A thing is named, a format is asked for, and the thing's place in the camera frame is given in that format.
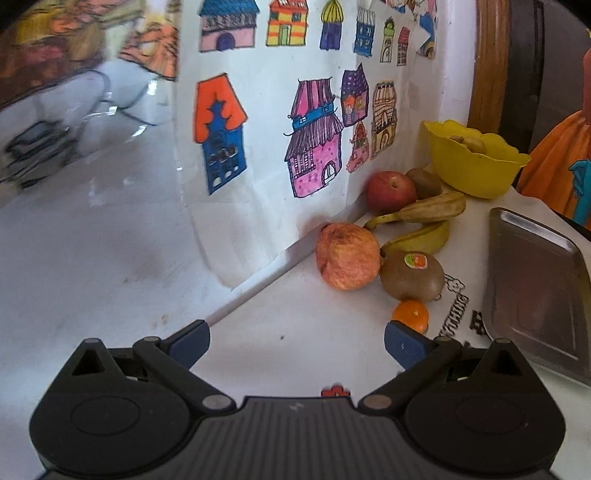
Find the metal screw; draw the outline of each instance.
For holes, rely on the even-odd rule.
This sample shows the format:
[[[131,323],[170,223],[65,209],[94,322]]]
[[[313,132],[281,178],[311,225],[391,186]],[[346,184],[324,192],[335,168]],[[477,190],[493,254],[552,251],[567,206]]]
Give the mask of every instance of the metal screw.
[[[226,395],[208,395],[201,403],[209,410],[224,410],[232,404],[232,399]]]
[[[372,410],[385,410],[392,405],[392,400],[386,395],[369,395],[363,399],[363,404]]]

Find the blue gripper pad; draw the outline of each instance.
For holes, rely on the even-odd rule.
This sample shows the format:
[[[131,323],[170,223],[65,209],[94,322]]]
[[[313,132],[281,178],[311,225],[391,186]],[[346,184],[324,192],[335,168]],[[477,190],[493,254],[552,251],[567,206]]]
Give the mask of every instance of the blue gripper pad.
[[[401,322],[389,322],[384,332],[384,346],[405,370],[412,368],[435,348],[435,342]]]
[[[210,341],[209,325],[204,320],[196,320],[163,340],[160,348],[182,366],[190,369],[209,350]]]

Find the red apple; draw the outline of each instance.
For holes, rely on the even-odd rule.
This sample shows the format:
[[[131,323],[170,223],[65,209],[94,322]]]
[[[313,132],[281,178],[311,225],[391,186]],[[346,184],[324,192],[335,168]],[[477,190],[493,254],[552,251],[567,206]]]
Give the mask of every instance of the red apple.
[[[355,290],[378,276],[379,243],[365,228],[329,223],[316,242],[316,266],[322,278],[338,290]]]
[[[374,173],[365,189],[368,209],[376,215],[394,213],[417,201],[413,181],[404,173],[379,171]]]

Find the overripe banana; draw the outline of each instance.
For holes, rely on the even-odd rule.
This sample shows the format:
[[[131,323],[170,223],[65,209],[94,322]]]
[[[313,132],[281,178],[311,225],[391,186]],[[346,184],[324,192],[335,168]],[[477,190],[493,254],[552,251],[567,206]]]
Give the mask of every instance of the overripe banana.
[[[419,200],[402,210],[389,215],[372,218],[365,224],[365,228],[373,230],[380,223],[398,222],[434,223],[448,220],[460,215],[466,210],[466,196],[461,192],[448,192]]]
[[[449,227],[449,220],[430,223],[415,232],[390,240],[380,249],[380,253],[384,258],[393,250],[434,254],[449,240]]]

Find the red flower sticker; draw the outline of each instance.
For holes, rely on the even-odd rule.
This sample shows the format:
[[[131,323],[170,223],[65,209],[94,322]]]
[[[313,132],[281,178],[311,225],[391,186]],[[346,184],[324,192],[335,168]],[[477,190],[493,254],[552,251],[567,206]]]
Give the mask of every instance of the red flower sticker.
[[[321,393],[321,397],[350,397],[351,392],[347,390],[340,383],[335,383],[330,388],[325,388]]]

